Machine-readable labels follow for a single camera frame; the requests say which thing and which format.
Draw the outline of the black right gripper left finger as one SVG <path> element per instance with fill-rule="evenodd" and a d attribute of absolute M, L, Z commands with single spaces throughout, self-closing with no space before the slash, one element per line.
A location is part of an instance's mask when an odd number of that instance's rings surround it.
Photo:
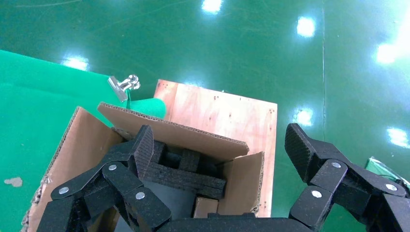
<path fill-rule="evenodd" d="M 90 170 L 56 187 L 38 231 L 85 232 L 87 222 L 111 207 L 137 232 L 155 232 L 171 219 L 170 209 L 141 178 L 153 155 L 153 131 L 143 125 L 136 137 L 109 149 Z"/>

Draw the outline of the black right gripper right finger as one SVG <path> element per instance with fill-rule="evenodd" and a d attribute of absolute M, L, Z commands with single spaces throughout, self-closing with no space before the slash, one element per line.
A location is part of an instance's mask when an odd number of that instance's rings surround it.
<path fill-rule="evenodd" d="M 289 218 L 317 232 L 338 204 L 368 232 L 409 231 L 410 193 L 403 184 L 353 164 L 333 144 L 310 138 L 296 123 L 287 126 L 284 147 L 307 185 Z"/>

